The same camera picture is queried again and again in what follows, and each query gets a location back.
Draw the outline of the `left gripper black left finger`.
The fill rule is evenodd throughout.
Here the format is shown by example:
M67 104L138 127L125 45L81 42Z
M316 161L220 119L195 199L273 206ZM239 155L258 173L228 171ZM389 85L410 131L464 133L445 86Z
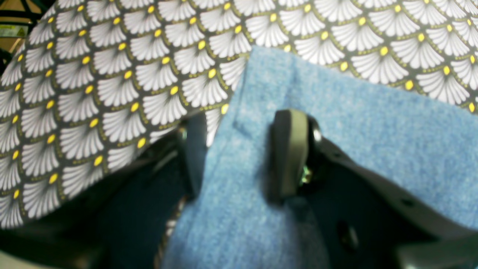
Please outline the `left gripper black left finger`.
M1 251L51 269L153 266L166 223L181 201L198 197L208 150L198 112L133 162L52 213L1 231Z

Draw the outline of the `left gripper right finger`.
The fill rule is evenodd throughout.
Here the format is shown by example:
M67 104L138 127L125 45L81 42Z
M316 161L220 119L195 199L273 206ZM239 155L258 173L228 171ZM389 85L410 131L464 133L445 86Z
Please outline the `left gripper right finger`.
M476 229L355 163L323 136L311 115L278 110L270 145L267 197L308 204L333 269L477 268Z

